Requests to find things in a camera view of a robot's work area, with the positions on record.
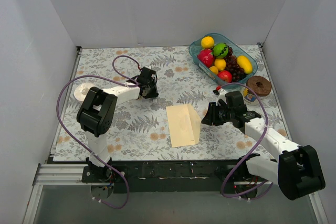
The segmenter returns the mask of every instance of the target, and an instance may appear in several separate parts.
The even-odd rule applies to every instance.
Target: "beige foam block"
[[[201,118],[191,104],[166,107],[172,147],[198,144]]]

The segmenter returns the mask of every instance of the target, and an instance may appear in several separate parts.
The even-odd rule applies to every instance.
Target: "white disc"
[[[86,83],[83,83],[83,84],[79,85],[78,87],[76,87],[73,94],[74,94],[75,98],[77,99],[77,101],[79,101],[79,102],[84,101],[87,93],[94,86],[95,86],[94,84],[86,82]]]

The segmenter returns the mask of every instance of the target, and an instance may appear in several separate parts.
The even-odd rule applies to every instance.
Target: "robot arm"
[[[77,122],[88,141],[89,148],[105,163],[111,163],[108,152],[106,134],[112,124],[115,107],[139,97],[156,98],[159,94],[156,88],[156,72],[149,68],[142,68],[140,75],[133,77],[140,85],[138,87],[117,86],[110,89],[92,87],[79,109]],[[90,170],[100,180],[110,177],[109,170],[92,154],[86,159]]]
[[[260,139],[265,127],[264,119],[257,112],[247,111],[240,92],[227,93],[225,98],[219,98],[217,104],[210,103],[202,120],[207,125],[223,125],[226,122],[232,122],[234,127],[256,141]],[[253,155],[244,163],[251,175],[278,185],[291,200],[325,188],[320,162],[313,147],[302,147],[272,128],[267,129],[260,144],[275,157],[277,163]]]

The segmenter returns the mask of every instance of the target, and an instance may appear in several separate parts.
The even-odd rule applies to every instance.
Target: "yellow mango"
[[[251,62],[244,55],[241,55],[237,58],[237,63],[241,68],[243,68],[245,74],[252,73],[253,66]]]

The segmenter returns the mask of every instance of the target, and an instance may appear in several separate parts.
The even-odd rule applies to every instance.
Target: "red apple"
[[[203,49],[197,57],[208,68],[211,67],[215,61],[215,57],[212,55],[211,49]]]
[[[229,71],[223,70],[217,75],[221,80],[226,82],[232,82],[232,74]]]

